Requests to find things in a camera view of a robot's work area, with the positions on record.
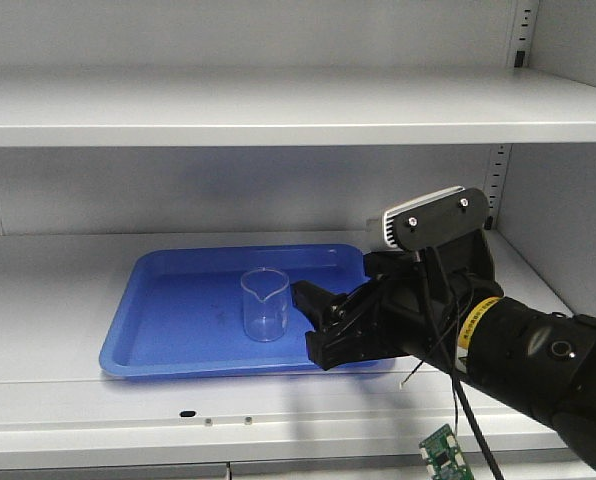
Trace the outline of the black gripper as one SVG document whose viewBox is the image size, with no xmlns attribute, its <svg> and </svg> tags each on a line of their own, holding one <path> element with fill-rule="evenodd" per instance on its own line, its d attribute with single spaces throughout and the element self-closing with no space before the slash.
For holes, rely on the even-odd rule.
<svg viewBox="0 0 596 480">
<path fill-rule="evenodd" d="M 341 294 L 306 280 L 291 285 L 294 307 L 312 326 L 305 333 L 308 358 L 322 370 L 407 355 L 452 357 L 468 313 L 503 295 L 481 229 L 417 252 L 371 252 L 364 267 L 369 278 L 386 283 L 377 320 L 342 321 L 371 297 L 377 281 Z"/>
</svg>

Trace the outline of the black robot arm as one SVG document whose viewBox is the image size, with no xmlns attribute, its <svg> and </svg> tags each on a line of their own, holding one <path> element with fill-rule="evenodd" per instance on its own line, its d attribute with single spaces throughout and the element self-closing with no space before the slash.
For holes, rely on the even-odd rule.
<svg viewBox="0 0 596 480">
<path fill-rule="evenodd" d="M 544 313 L 505 295 L 486 238 L 364 258 L 367 281 L 334 294 L 298 281 L 309 359 L 343 364 L 414 356 L 554 430 L 596 471 L 596 318 Z"/>
</svg>

